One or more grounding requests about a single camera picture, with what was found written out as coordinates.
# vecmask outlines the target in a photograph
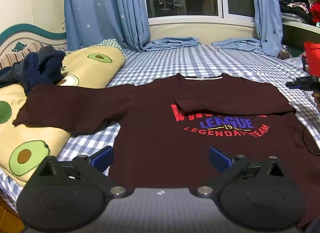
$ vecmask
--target mattress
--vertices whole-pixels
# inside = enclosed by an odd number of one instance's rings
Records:
[[[108,86],[122,84],[138,86],[176,73],[197,77],[214,77],[227,73],[252,81],[268,82],[278,87],[290,104],[297,109],[297,117],[320,146],[320,115],[312,92],[289,90],[285,86],[286,82],[304,77],[307,73],[288,62],[253,52],[222,49],[203,44],[192,48],[151,52],[126,50],[125,53],[128,59],[126,64]],[[236,84],[230,88],[231,93],[233,89],[236,89]],[[71,136],[58,160],[72,160],[80,154],[92,155],[107,145],[113,146],[119,130],[120,125],[114,124],[93,135]],[[15,203],[22,187],[1,169],[0,189],[0,195],[15,210]]]

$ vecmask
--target shelf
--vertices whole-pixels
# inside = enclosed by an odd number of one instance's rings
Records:
[[[320,28],[309,25],[309,24],[299,23],[299,22],[295,22],[295,21],[284,21],[282,24],[287,25],[287,26],[300,28],[300,29],[304,29],[304,30],[308,30],[308,31],[312,31],[314,33],[320,34]]]

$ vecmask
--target human hand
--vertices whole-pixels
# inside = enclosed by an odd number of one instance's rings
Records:
[[[315,98],[315,102],[317,104],[317,109],[320,110],[320,93],[313,93],[312,95]]]

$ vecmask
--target curtain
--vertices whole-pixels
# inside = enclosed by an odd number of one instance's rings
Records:
[[[198,40],[150,40],[144,0],[65,0],[68,50],[77,50],[115,38],[123,48],[137,51],[196,46]]]
[[[279,1],[254,0],[254,8],[255,29],[259,39],[228,39],[212,45],[276,57],[281,50],[283,36]]]

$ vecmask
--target striped headboard cushion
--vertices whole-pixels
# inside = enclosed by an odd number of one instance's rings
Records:
[[[43,44],[40,42],[33,42],[29,45],[29,47],[25,48],[23,51],[18,53],[10,53],[4,54],[0,58],[0,69],[11,67],[14,63],[22,61],[29,53],[31,52],[39,52],[42,47],[47,46],[47,44]],[[66,51],[65,48],[62,47],[53,47],[55,50]]]

